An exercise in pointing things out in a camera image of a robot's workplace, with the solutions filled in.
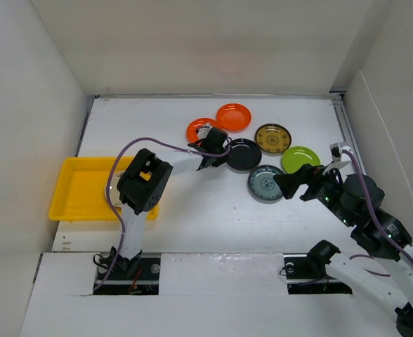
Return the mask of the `black plate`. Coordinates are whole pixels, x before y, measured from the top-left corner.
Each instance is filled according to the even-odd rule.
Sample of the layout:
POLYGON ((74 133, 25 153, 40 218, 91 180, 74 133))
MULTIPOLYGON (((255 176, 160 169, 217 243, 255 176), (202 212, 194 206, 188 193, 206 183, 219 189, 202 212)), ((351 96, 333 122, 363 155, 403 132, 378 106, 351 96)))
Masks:
POLYGON ((260 147, 247 138, 234 139, 230 144, 230 153, 226 163, 238 173, 247 173, 256 168, 262 159, 260 147))

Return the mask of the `cream floral plate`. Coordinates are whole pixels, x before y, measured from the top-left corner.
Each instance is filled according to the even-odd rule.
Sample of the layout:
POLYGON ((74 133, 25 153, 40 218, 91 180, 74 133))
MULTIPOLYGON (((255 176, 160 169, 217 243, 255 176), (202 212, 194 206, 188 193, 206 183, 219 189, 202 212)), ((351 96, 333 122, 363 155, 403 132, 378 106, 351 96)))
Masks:
POLYGON ((113 205, 116 209, 120 209, 122 207, 122 202, 120 200, 120 192, 117 189, 117 185, 123 174, 123 171, 115 172, 112 176, 110 184, 107 185, 108 193, 104 192, 104 198, 107 202, 107 206, 109 206, 108 200, 110 200, 111 205, 113 205))

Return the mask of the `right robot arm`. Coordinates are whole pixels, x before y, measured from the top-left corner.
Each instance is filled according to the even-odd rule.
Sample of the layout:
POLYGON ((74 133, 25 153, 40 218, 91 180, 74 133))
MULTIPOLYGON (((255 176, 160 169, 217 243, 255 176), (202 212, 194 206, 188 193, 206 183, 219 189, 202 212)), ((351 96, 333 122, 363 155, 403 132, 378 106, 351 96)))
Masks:
POLYGON ((274 180, 287 199, 306 185, 301 200, 319 201, 350 227, 351 238, 387 271, 395 286, 387 285, 326 240, 314 245, 303 259, 312 277, 344 283, 384 311, 401 336, 413 336, 413 257, 406 250, 412 246, 412 237, 396 217, 379 208, 384 191, 360 169, 342 178, 333 166, 305 164, 274 180))

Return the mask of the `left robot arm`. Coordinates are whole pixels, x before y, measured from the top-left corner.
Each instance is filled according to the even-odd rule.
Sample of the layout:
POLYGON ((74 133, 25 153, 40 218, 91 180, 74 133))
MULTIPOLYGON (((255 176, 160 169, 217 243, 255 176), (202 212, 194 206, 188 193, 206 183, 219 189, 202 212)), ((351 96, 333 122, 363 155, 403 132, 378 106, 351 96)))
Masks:
POLYGON ((145 138, 171 149, 155 154, 147 148, 139 150, 123 172, 117 190, 122 204, 118 215, 122 232, 118 247, 112 249, 109 271, 130 279, 139 269, 146 217, 162 198, 171 176, 218 167, 228 158, 230 138, 225 131, 211 127, 206 136, 186 148, 145 138))

